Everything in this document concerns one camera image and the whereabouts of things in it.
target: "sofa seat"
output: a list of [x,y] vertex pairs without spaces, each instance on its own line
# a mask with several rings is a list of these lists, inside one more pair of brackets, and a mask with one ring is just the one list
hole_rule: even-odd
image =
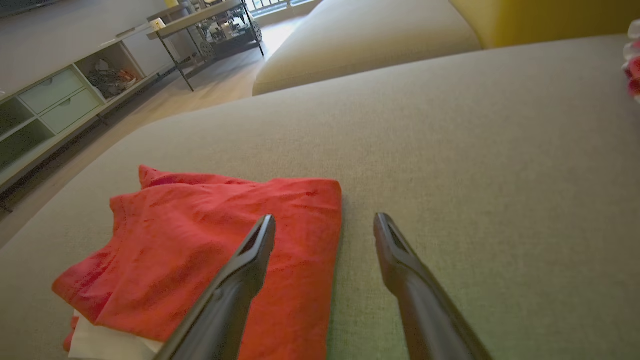
[[253,94],[480,49],[447,0],[323,0],[267,61]]
[[138,190],[146,164],[340,181],[328,359],[408,357],[376,256],[377,211],[394,217],[494,360],[635,359],[640,105],[620,70],[626,41],[420,61],[143,127],[0,250],[0,354],[65,358],[72,310],[51,283],[109,240],[109,198]]

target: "television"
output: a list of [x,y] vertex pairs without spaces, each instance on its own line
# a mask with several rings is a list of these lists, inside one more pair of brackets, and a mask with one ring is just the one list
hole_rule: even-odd
[[0,0],[0,19],[48,6],[58,1],[60,0]]

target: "wall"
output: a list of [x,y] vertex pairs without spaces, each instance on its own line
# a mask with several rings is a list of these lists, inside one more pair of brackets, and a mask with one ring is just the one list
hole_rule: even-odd
[[163,0],[64,0],[0,19],[0,89],[14,93],[165,8]]

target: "beige sofa cushion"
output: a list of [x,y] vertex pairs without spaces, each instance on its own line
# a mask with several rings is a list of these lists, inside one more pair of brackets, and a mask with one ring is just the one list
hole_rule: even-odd
[[323,0],[267,61],[253,94],[480,48],[446,0]]
[[394,217],[494,360],[637,359],[640,104],[620,71],[625,42],[421,61],[136,131],[0,250],[0,357],[65,358],[71,309],[51,283],[109,240],[109,197],[138,190],[143,163],[340,181],[328,359],[407,357],[376,211]]

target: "folded clothing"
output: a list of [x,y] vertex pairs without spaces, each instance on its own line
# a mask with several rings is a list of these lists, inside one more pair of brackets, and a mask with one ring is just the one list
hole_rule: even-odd
[[329,179],[254,183],[140,167],[142,190],[111,199],[113,237],[53,291],[94,325],[166,341],[260,216],[275,247],[240,359],[324,359],[342,195]]

